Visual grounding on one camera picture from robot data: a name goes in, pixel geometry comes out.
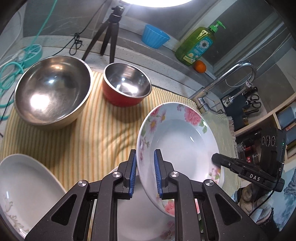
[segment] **chrome faucet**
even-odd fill
[[[201,113],[205,113],[206,111],[210,110],[209,105],[205,102],[203,99],[206,97],[208,92],[216,87],[219,83],[221,83],[223,80],[225,80],[227,77],[229,77],[231,74],[233,74],[235,71],[242,67],[250,67],[252,69],[252,75],[251,77],[245,82],[245,86],[243,89],[235,94],[234,96],[226,96],[222,99],[222,102],[225,107],[228,107],[229,105],[232,104],[233,100],[235,97],[239,96],[240,94],[244,93],[246,88],[249,88],[252,86],[252,82],[255,79],[257,69],[256,67],[249,61],[241,61],[236,63],[234,66],[232,66],[228,71],[226,71],[224,74],[222,74],[220,77],[215,79],[212,83],[207,85],[206,87],[200,88],[197,92],[195,92],[192,96],[189,97],[189,99],[193,100],[198,109],[200,110]]]

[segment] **red bowl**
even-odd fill
[[[148,76],[125,63],[111,63],[105,67],[102,88],[106,100],[119,107],[137,105],[152,91]]]

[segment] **orange fruit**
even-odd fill
[[[199,73],[204,73],[207,70],[206,65],[204,64],[204,62],[200,61],[200,60],[196,60],[193,64],[193,68],[199,72]]]

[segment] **scissors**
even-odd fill
[[[261,102],[258,101],[259,99],[259,95],[253,94],[250,96],[249,100],[246,100],[246,104],[251,105],[254,109],[259,109],[262,105]]]

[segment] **black tripod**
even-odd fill
[[[111,38],[111,46],[110,46],[110,63],[114,62],[115,58],[115,48],[116,48],[116,42],[117,42],[117,36],[118,36],[118,30],[119,30],[119,21],[121,19],[121,15],[124,11],[124,7],[122,6],[116,6],[112,8],[113,13],[110,14],[108,20],[102,24],[102,26],[97,31],[96,35],[93,37],[91,43],[87,47],[87,50],[85,51],[82,60],[85,61],[86,57],[88,56],[89,52],[93,48],[96,41],[98,41],[99,37],[102,35],[102,33],[106,31],[106,35],[102,44],[100,55],[104,55],[107,44],[109,42],[109,39]]]

